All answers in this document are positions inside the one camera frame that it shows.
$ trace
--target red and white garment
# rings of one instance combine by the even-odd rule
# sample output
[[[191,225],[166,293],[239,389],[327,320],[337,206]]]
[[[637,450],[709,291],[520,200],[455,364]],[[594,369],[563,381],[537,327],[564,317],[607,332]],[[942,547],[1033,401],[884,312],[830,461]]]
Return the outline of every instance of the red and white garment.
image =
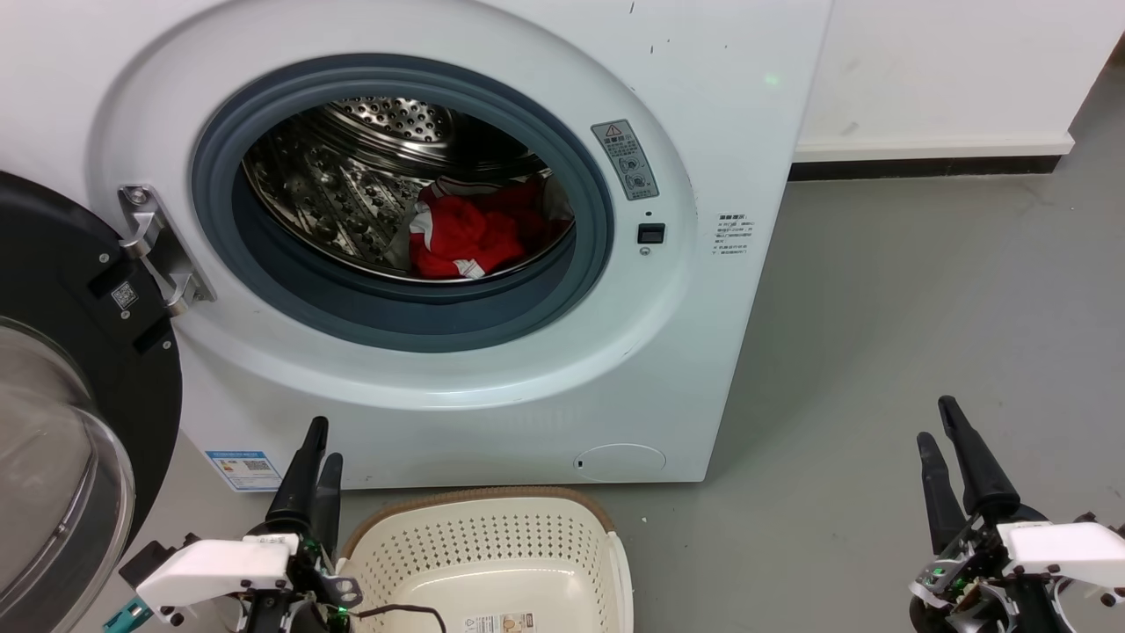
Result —
[[[573,220],[544,217],[543,179],[493,184],[439,178],[418,192],[411,262],[428,278],[480,278],[543,247]],[[551,215],[569,210],[556,209]]]

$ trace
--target teal connector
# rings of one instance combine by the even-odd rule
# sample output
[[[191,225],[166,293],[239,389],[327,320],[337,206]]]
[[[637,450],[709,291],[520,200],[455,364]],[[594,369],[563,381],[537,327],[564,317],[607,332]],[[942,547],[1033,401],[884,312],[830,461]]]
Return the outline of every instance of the teal connector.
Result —
[[[130,633],[152,617],[152,609],[141,598],[133,598],[109,622],[101,625],[102,633]]]

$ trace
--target gray rubber seal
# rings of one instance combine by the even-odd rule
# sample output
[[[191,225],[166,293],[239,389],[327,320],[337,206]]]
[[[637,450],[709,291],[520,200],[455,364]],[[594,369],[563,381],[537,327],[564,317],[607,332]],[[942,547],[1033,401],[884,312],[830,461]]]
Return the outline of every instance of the gray rubber seal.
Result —
[[[367,94],[441,103],[519,139],[566,188],[576,219],[570,235],[556,252],[516,273],[449,284],[368,277],[305,246],[261,208],[240,169],[242,157],[282,119]],[[561,121],[487,76],[397,55],[324,57],[254,81],[208,124],[196,151],[191,190],[205,234],[252,291],[328,335],[407,352],[490,347],[547,326],[594,286],[613,238],[605,180]]]

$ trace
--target white wall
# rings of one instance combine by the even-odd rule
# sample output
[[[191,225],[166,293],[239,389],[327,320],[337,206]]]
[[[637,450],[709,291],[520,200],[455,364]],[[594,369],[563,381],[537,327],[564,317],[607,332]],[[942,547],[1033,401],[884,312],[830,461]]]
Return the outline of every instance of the white wall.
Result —
[[[836,0],[794,160],[1066,153],[1125,0]]]

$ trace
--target washing machine door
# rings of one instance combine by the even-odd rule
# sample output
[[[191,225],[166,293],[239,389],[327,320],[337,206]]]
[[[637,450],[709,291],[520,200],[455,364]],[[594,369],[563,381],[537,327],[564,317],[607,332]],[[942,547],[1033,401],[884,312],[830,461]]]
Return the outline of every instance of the washing machine door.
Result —
[[[144,262],[0,173],[0,631],[69,631],[136,535],[179,428],[179,352]]]

